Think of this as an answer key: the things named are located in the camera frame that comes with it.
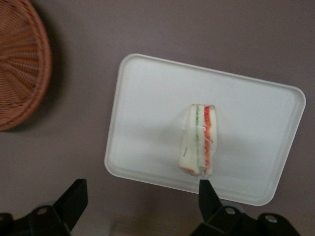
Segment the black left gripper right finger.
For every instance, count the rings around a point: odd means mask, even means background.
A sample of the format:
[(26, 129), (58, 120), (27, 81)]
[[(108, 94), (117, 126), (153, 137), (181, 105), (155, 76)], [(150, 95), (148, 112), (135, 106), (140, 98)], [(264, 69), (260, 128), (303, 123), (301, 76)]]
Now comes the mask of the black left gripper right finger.
[(199, 181), (198, 203), (203, 223), (192, 236), (298, 236), (283, 216), (263, 213), (257, 219), (238, 208), (223, 205), (209, 180)]

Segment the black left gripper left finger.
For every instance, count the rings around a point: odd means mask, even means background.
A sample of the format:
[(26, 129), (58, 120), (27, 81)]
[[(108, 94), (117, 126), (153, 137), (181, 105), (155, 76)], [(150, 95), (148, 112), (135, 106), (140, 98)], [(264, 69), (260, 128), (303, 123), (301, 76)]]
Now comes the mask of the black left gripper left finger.
[(70, 236), (88, 205), (87, 181), (77, 179), (52, 205), (35, 208), (22, 218), (0, 214), (2, 236)]

